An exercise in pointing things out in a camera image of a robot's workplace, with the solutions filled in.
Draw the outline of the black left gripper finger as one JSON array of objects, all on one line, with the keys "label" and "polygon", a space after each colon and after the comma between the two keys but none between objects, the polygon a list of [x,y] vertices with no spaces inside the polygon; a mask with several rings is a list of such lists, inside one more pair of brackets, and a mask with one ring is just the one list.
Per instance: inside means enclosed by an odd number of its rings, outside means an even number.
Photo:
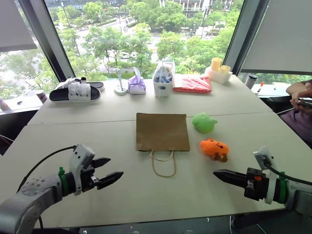
[{"label": "black left gripper finger", "polygon": [[110,160],[111,160],[110,158],[105,158],[105,157],[97,158],[93,160],[93,168],[102,167],[103,165],[108,163]]},{"label": "black left gripper finger", "polygon": [[97,189],[101,190],[107,186],[112,185],[115,183],[117,180],[119,180],[123,176],[124,172],[113,172],[106,177],[102,178],[99,180],[97,184]]}]

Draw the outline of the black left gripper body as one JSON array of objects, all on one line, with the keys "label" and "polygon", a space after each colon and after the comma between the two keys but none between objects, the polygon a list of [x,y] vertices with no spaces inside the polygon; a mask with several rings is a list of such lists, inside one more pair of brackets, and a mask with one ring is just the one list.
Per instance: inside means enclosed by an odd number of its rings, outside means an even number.
[{"label": "black left gripper body", "polygon": [[82,168],[80,173],[81,190],[86,192],[99,184],[99,179],[94,175],[95,168],[100,167],[100,160],[92,160],[89,165]]}]

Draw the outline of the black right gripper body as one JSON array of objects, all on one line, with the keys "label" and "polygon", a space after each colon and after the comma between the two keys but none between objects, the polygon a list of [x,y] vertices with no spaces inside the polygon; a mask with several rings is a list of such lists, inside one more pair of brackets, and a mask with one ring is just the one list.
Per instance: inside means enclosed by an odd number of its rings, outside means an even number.
[{"label": "black right gripper body", "polygon": [[269,179],[259,169],[248,168],[247,185],[244,188],[244,196],[256,201],[265,199],[268,191]]}]

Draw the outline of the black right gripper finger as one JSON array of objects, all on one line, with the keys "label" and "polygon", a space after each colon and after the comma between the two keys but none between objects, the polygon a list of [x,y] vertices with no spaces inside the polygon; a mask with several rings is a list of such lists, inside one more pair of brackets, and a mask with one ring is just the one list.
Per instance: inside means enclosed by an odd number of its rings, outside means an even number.
[{"label": "black right gripper finger", "polygon": [[216,170],[213,172],[213,174],[223,182],[247,182],[247,177],[245,174],[234,172],[231,170]]},{"label": "black right gripper finger", "polygon": [[247,179],[245,177],[223,177],[222,180],[225,183],[235,185],[237,187],[246,188]]}]

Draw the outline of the person's hand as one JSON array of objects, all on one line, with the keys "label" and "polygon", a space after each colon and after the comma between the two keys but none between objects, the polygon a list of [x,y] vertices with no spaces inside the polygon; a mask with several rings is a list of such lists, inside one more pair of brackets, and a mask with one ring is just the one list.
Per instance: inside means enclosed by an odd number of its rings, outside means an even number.
[{"label": "person's hand", "polygon": [[307,90],[305,92],[299,92],[299,93],[294,93],[292,94],[292,99],[290,103],[292,104],[293,107],[299,108],[300,106],[297,104],[300,98],[311,98],[312,97],[312,91]]}]

